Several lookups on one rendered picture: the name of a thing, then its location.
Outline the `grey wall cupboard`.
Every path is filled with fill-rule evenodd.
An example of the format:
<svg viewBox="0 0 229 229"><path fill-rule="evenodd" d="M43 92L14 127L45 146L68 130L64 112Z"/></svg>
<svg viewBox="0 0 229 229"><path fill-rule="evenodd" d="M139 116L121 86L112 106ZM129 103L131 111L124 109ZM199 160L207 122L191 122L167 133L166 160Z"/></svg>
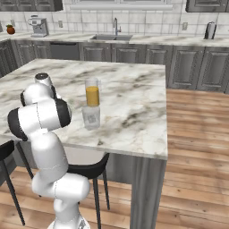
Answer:
<svg viewBox="0 0 229 229"><path fill-rule="evenodd" d="M229 13L229 0L187 0L187 13Z"/></svg>
<svg viewBox="0 0 229 229"><path fill-rule="evenodd" d="M63 0L0 0L1 12L58 12Z"/></svg>

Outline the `grey kitchen island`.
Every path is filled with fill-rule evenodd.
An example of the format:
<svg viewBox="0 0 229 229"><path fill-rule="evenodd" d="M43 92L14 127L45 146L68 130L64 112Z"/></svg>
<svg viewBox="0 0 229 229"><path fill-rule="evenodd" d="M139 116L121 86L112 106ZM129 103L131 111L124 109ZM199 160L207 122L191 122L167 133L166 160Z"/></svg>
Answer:
<svg viewBox="0 0 229 229"><path fill-rule="evenodd" d="M35 59L0 78L0 135L20 140L7 116L22 106L21 93L41 72L72 110L70 124L55 130L64 148L117 155L113 173L131 177L131 229L154 229L168 158L165 67ZM87 130L82 108L91 77L98 79L100 125Z"/></svg>

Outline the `grey side cupboard run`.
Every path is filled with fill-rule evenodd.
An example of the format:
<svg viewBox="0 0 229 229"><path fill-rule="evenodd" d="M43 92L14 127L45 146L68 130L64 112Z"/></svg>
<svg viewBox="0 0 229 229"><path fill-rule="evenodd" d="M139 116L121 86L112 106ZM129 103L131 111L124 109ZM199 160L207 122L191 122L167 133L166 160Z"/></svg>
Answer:
<svg viewBox="0 0 229 229"><path fill-rule="evenodd" d="M10 40L0 42L0 78L17 69L13 47Z"/></svg>

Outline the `grey base cupboard run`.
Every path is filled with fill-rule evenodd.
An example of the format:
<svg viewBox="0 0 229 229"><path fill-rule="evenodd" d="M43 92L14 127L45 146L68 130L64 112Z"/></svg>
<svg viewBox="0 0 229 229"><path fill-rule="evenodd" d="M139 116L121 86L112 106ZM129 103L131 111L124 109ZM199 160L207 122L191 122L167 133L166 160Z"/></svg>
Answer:
<svg viewBox="0 0 229 229"><path fill-rule="evenodd" d="M22 65L34 59L53 59L50 43L18 40ZM118 44L75 42L79 60L126 64L161 64L165 67L166 86L229 94L229 47Z"/></svg>

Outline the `silver coffee machine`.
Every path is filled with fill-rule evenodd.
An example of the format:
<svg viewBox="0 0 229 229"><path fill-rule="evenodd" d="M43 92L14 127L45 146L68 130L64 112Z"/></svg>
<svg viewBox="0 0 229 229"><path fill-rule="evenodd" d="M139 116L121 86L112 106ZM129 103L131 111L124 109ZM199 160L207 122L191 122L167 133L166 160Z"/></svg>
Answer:
<svg viewBox="0 0 229 229"><path fill-rule="evenodd" d="M47 19L39 18L37 15L32 15L28 19L28 24L33 28L33 38L43 38L49 35L47 28Z"/></svg>

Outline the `white window sill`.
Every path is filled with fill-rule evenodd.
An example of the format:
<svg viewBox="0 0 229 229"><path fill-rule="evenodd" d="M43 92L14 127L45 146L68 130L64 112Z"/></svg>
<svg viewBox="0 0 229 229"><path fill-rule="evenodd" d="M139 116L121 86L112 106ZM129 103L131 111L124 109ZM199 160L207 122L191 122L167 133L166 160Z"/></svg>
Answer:
<svg viewBox="0 0 229 229"><path fill-rule="evenodd" d="M171 0L72 0L72 10L172 11Z"/></svg>

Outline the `steel sink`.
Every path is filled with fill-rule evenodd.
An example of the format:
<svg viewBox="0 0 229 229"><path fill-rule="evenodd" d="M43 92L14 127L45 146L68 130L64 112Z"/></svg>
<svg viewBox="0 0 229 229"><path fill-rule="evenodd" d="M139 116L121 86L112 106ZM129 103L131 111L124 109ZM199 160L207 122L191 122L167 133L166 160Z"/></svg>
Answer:
<svg viewBox="0 0 229 229"><path fill-rule="evenodd" d="M107 35L107 34L96 34L91 39L93 40L124 40L129 41L132 35Z"/></svg>

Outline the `chrome tap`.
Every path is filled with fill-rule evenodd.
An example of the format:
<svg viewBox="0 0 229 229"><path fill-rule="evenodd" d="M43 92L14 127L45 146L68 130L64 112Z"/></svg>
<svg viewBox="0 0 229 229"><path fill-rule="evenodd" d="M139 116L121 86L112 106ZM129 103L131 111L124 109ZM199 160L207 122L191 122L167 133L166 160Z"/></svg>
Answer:
<svg viewBox="0 0 229 229"><path fill-rule="evenodd" d="M113 28L116 36L118 35L119 32L122 32L121 26L119 27L117 22L118 22L117 18L114 18Z"/></svg>

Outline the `black bar stool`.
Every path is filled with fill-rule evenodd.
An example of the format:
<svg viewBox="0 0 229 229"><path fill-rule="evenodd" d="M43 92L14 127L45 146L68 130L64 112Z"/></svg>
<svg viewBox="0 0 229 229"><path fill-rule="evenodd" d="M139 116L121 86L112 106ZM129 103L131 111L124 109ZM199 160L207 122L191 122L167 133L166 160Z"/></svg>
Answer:
<svg viewBox="0 0 229 229"><path fill-rule="evenodd" d="M0 167L2 169L3 177L5 178L6 183L8 185L8 188L9 188L9 191L10 191L10 193L12 195L14 205L15 205L17 211L18 211L19 217L21 219L21 223L23 225L25 225L23 214L21 212L21 208L20 208L19 202L18 202L16 194L15 194L15 189L13 187L12 181L10 179L10 175L9 175L9 173L7 171L7 167L6 167L5 162L4 162L4 160L6 158L8 158L13 153L14 148L18 149L18 151L19 151L19 153L21 155L21 159L22 159L24 165L26 166L26 169L27 169L27 171L28 171L28 173L30 175L30 178L34 177L33 173L30 170L29 162L28 162L27 158L25 157L25 154L24 154L24 152L22 150L21 144L20 143L14 144L13 140L9 140L6 143L0 145Z"/></svg>
<svg viewBox="0 0 229 229"><path fill-rule="evenodd" d="M101 229L100 206L99 206L99 196L98 196L98 177L101 174L103 175L107 209L110 209L107 179L106 179L106 164L108 158L109 158L109 154L105 153L102 159L95 164L69 165L69 169L68 169L68 173L80 174L87 177L89 180L93 180L93 191L94 191L94 198L95 198L95 207L97 211L98 229Z"/></svg>

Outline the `dark grey dishwasher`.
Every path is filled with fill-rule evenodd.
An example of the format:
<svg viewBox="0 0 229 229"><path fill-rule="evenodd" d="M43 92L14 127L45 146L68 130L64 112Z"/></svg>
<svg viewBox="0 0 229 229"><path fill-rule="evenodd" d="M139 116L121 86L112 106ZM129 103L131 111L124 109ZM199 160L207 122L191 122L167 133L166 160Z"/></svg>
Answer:
<svg viewBox="0 0 229 229"><path fill-rule="evenodd" d="M75 42L51 42L51 56L53 59L79 60L79 45Z"/></svg>

